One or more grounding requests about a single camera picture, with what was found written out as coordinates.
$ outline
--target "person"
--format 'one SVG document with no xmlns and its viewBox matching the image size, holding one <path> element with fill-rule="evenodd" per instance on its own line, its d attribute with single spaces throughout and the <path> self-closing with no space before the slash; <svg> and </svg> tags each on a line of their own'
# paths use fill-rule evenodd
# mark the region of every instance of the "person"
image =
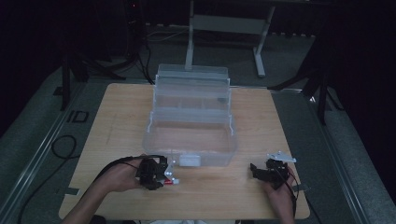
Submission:
<svg viewBox="0 0 396 224">
<path fill-rule="evenodd" d="M 87 224 L 90 223 L 94 213 L 108 193 L 123 192 L 127 189 L 142 188 L 135 178 L 137 169 L 142 160 L 130 160 L 109 168 L 103 175 L 91 183 L 84 196 L 76 206 L 67 214 L 63 224 Z M 289 186 L 293 182 L 290 176 L 287 180 Z M 262 188 L 267 193 L 274 212 L 279 217 L 281 224 L 294 224 L 290 191 L 286 185 L 274 190 L 270 183 L 262 182 Z"/>
</svg>

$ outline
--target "plastic storage box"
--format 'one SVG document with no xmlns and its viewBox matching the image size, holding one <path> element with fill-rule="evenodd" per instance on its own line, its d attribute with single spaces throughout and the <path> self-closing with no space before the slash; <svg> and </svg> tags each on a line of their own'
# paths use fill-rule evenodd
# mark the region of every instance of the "plastic storage box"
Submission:
<svg viewBox="0 0 396 224">
<path fill-rule="evenodd" d="M 228 165 L 237 142 L 227 68 L 160 64 L 143 148 L 180 166 Z"/>
</svg>

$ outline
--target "hand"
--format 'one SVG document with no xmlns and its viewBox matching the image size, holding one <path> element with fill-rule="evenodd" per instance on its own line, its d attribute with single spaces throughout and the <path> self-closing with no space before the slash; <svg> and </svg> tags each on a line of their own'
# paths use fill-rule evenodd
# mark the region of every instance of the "hand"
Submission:
<svg viewBox="0 0 396 224">
<path fill-rule="evenodd" d="M 294 172 L 288 167 L 289 172 L 291 175 L 287 180 L 287 183 L 291 187 L 294 178 Z M 269 182 L 262 182 L 262 188 L 267 193 L 268 198 L 272 207 L 274 208 L 274 212 L 279 217 L 280 222 L 282 224 L 293 224 L 294 223 L 294 214 L 293 214 L 293 205 L 291 201 L 291 192 L 286 186 L 283 184 L 277 190 L 273 189 L 271 183 Z"/>
<path fill-rule="evenodd" d="M 105 194 L 111 191 L 123 192 L 127 189 L 141 188 L 135 178 L 141 161 L 130 160 L 125 162 L 127 164 L 114 165 L 92 183 L 92 188 L 100 188 Z"/>
</svg>

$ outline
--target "tabletop surface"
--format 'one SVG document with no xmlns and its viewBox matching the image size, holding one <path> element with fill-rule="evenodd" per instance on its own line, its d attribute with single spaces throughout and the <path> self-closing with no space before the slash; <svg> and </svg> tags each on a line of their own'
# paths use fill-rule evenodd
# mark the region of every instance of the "tabletop surface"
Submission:
<svg viewBox="0 0 396 224">
<path fill-rule="evenodd" d="M 78 202 L 98 173 L 110 162 L 144 153 L 142 139 L 152 108 L 150 85 L 110 84 L 99 107 L 69 188 L 61 218 Z M 265 168 L 267 153 L 290 154 L 288 142 L 266 89 L 233 88 L 238 150 L 226 167 L 175 167 L 179 185 L 157 190 L 133 189 L 107 195 L 96 214 L 116 220 L 198 220 L 275 218 L 271 205 L 253 178 L 250 163 Z M 296 174 L 294 164 L 290 164 Z M 303 192 L 296 218 L 309 216 Z"/>
</svg>

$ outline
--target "dark background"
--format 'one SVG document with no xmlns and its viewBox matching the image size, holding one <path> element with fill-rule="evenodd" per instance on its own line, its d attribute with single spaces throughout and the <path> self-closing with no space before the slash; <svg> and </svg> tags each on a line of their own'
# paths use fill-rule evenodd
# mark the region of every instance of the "dark background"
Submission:
<svg viewBox="0 0 396 224">
<path fill-rule="evenodd" d="M 142 7 L 151 25 L 187 25 L 189 2 L 146 0 Z M 327 64 L 326 52 L 334 50 L 330 85 L 336 89 L 395 201 L 396 182 L 392 178 L 396 171 L 396 134 L 393 131 L 396 111 L 392 88 L 396 64 L 395 3 L 386 0 L 332 1 L 336 7 L 329 7 L 323 6 L 328 3 L 326 1 L 274 2 L 277 8 L 271 33 L 317 37 L 311 53 L 316 59 L 310 66 Z M 260 3 L 258 0 L 244 3 L 202 0 L 197 2 L 196 11 L 261 17 L 267 9 L 266 5 L 251 6 Z M 63 40 L 72 42 L 93 59 L 106 60 L 117 48 L 123 48 L 110 41 L 114 36 L 109 35 L 117 33 L 111 31 L 111 27 L 118 26 L 112 23 L 122 23 L 121 7 L 121 1 L 109 0 L 1 1 L 0 135 L 21 113 L 43 80 L 61 65 L 64 53 L 60 43 Z M 125 41 L 125 34 L 119 32 Z"/>
</svg>

